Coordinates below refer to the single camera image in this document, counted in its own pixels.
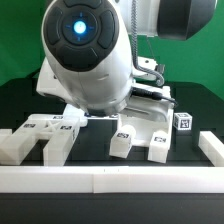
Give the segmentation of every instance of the printed label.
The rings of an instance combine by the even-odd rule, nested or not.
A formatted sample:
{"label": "printed label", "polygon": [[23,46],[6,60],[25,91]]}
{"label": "printed label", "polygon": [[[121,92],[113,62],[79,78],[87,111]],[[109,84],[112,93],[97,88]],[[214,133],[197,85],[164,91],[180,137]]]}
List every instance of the printed label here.
{"label": "printed label", "polygon": [[63,119],[63,116],[54,116],[53,119],[55,119],[55,120],[61,120],[61,119]]}
{"label": "printed label", "polygon": [[181,120],[180,128],[189,128],[190,127],[190,120]]}
{"label": "printed label", "polygon": [[35,124],[25,124],[23,127],[24,128],[34,128],[36,125]]}
{"label": "printed label", "polygon": [[179,117],[189,117],[188,114],[178,114]]}
{"label": "printed label", "polygon": [[162,138],[162,137],[155,137],[154,141],[155,141],[155,142],[165,143],[165,142],[166,142],[166,138]]}
{"label": "printed label", "polygon": [[61,127],[61,130],[71,130],[72,129],[72,126],[62,126]]}
{"label": "printed label", "polygon": [[118,137],[118,138],[128,138],[128,137],[129,137],[129,134],[118,133],[118,134],[117,134],[117,137]]}

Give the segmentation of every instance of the green backdrop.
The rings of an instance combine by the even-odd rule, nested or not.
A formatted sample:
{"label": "green backdrop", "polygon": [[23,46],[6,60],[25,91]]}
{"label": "green backdrop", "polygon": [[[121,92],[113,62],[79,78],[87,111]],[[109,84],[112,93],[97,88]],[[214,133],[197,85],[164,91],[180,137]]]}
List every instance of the green backdrop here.
{"label": "green backdrop", "polygon": [[[41,66],[44,8],[44,0],[1,1],[0,85]],[[213,20],[190,40],[150,38],[156,59],[166,65],[165,79],[201,83],[224,99],[223,27],[224,1],[219,0]],[[139,37],[139,55],[151,56],[145,37]]]}

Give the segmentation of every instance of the cable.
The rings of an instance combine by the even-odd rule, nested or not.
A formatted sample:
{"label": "cable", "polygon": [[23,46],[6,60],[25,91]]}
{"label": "cable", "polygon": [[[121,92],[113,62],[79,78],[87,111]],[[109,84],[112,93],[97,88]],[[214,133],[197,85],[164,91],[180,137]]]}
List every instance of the cable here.
{"label": "cable", "polygon": [[137,70],[156,76],[157,78],[156,84],[158,86],[162,86],[164,84],[164,78],[162,74],[154,70],[141,67],[138,64],[137,4],[138,4],[137,0],[132,0],[131,32],[132,32],[133,64]]}
{"label": "cable", "polygon": [[168,100],[169,102],[174,104],[174,107],[178,107],[178,102],[175,99],[163,96],[163,94],[160,92],[151,92],[145,89],[139,89],[139,88],[133,87],[131,95],[143,97],[143,98],[149,98],[156,101]]}

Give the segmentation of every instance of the small white cube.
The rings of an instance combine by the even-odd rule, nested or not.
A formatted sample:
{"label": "small white cube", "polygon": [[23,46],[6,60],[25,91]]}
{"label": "small white cube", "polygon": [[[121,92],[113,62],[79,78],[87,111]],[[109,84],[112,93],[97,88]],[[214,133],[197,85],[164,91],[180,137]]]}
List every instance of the small white cube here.
{"label": "small white cube", "polygon": [[192,116],[188,113],[174,113],[173,126],[177,130],[191,130]]}

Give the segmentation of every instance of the black table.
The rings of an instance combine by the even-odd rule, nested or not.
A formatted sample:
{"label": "black table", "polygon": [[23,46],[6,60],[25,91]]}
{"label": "black table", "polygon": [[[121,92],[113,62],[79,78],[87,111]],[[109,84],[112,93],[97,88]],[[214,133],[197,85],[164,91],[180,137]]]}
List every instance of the black table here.
{"label": "black table", "polygon": [[[175,112],[191,114],[193,126],[188,132],[173,128],[166,164],[147,161],[148,151],[140,147],[133,147],[126,160],[110,157],[116,121],[90,120],[80,130],[65,165],[212,166],[197,146],[199,132],[212,131],[224,141],[224,101],[199,84],[167,85],[179,101]],[[33,113],[63,113],[63,102],[39,96],[35,87],[36,79],[15,79],[0,87],[0,129],[16,130]],[[22,165],[43,165],[45,144],[39,141]],[[223,194],[0,194],[0,222],[4,224],[222,223],[223,209]]]}

